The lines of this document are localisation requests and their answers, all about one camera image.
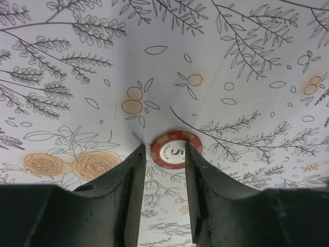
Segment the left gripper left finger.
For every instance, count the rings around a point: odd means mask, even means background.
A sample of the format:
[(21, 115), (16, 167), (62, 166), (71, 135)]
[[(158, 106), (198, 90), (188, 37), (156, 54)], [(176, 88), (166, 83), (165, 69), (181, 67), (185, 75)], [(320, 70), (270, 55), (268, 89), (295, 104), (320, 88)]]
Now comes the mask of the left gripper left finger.
[(140, 145), (74, 191), (1, 186), (1, 246), (137, 246), (145, 170)]

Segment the red poker chip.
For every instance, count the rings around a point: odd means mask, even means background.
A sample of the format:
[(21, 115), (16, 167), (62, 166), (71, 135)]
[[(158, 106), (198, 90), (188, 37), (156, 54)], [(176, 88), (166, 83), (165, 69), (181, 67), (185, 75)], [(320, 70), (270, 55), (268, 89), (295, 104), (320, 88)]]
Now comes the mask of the red poker chip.
[(198, 136), (188, 131), (173, 130), (154, 139), (151, 144), (151, 158), (164, 169), (183, 169), (187, 143), (202, 153), (203, 145)]

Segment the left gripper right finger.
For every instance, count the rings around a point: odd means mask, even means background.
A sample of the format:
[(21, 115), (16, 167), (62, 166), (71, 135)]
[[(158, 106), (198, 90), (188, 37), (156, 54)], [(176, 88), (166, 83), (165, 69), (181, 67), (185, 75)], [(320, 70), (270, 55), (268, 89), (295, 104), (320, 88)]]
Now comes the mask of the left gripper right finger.
[(192, 241), (197, 246), (328, 246), (328, 189), (256, 190), (186, 144)]

